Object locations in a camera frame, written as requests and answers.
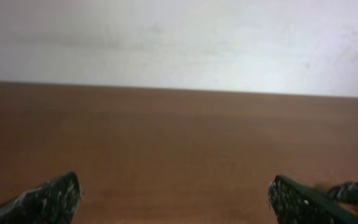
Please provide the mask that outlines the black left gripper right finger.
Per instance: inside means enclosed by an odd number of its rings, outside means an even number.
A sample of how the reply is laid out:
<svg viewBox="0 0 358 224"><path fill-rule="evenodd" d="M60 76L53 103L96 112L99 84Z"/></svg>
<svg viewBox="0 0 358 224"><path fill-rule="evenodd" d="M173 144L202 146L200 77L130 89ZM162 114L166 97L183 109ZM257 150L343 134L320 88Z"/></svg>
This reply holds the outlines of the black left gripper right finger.
<svg viewBox="0 0 358 224"><path fill-rule="evenodd" d="M276 175L268 187L268 202L279 224L358 224L358 215L341 206L358 206L358 182L323 190Z"/></svg>

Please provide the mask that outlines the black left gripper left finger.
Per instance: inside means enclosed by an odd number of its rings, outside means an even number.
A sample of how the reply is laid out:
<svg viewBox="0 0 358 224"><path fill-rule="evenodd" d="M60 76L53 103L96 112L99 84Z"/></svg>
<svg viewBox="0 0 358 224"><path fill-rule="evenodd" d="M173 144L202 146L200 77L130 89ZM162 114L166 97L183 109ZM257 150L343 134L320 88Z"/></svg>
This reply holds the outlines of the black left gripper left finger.
<svg viewBox="0 0 358 224"><path fill-rule="evenodd" d="M71 223L80 199L77 174L69 171L0 204L0 223Z"/></svg>

